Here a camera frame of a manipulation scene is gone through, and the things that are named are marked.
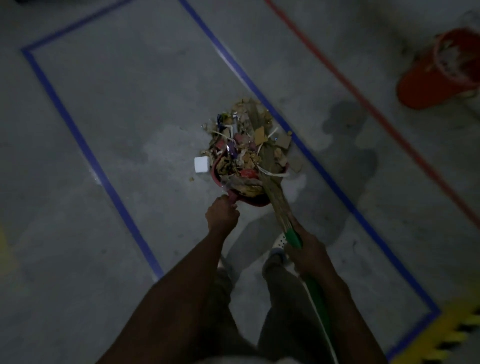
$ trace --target person's left hand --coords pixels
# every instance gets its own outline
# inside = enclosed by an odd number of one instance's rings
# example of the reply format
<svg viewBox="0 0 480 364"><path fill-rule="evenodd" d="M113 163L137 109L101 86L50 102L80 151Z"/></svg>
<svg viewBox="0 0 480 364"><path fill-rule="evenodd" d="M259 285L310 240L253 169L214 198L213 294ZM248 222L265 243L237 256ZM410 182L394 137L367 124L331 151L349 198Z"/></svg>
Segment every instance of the person's left hand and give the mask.
<svg viewBox="0 0 480 364"><path fill-rule="evenodd" d="M220 232L225 236L228 236L237 225L239 216L237 205L232 205L227 195L217 197L205 214L208 230Z"/></svg>

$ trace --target person's left arm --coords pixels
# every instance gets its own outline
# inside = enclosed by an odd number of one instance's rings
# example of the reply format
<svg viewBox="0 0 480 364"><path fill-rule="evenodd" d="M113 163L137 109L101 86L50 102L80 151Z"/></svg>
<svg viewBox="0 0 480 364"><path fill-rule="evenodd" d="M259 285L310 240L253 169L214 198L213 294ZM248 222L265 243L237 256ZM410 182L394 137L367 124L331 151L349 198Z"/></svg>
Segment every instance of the person's left arm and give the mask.
<svg viewBox="0 0 480 364"><path fill-rule="evenodd" d="M180 360L198 332L223 243L239 215L227 196L215 200L205 214L207 236L153 285L97 364Z"/></svg>

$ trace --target white cube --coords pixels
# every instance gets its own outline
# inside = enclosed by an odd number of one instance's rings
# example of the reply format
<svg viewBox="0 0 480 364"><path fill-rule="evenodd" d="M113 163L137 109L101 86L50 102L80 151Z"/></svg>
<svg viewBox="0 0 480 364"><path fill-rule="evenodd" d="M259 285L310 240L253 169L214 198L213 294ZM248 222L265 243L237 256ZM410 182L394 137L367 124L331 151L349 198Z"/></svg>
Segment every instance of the white cube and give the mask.
<svg viewBox="0 0 480 364"><path fill-rule="evenodd" d="M204 157L195 157L195 172L205 173L210 170L210 158L207 156Z"/></svg>

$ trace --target person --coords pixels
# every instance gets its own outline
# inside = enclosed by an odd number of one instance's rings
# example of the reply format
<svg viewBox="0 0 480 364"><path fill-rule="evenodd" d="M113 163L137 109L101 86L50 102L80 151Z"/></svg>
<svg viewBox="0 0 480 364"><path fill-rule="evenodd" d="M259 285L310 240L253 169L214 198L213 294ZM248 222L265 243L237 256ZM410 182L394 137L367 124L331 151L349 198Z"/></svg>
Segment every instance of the person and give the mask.
<svg viewBox="0 0 480 364"><path fill-rule="evenodd" d="M257 346L238 332L228 304L232 283L220 267L223 243L240 213L227 196L205 214L208 234L155 283L98 364L121 363L328 363L318 316L301 281L284 268L285 254L273 249L263 267L271 309ZM322 287L340 364L386 364L325 246L293 216L303 248L285 245L300 276Z"/></svg>

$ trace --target leg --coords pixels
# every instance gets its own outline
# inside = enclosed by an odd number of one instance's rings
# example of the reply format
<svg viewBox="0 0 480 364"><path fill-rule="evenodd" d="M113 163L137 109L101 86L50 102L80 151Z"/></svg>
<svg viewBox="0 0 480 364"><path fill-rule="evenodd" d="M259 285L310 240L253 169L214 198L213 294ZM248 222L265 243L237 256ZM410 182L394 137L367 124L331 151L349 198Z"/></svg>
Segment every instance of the leg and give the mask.
<svg viewBox="0 0 480 364"><path fill-rule="evenodd" d="M283 267L281 255L268 258L263 277L272 308L260 334L259 350L274 361L290 356L304 364L327 363L328 348L317 315L300 280Z"/></svg>
<svg viewBox="0 0 480 364"><path fill-rule="evenodd" d="M232 289L227 271L219 268L205 305L202 328L192 348L192 362L213 356L259 356L257 349L239 334L228 308Z"/></svg>

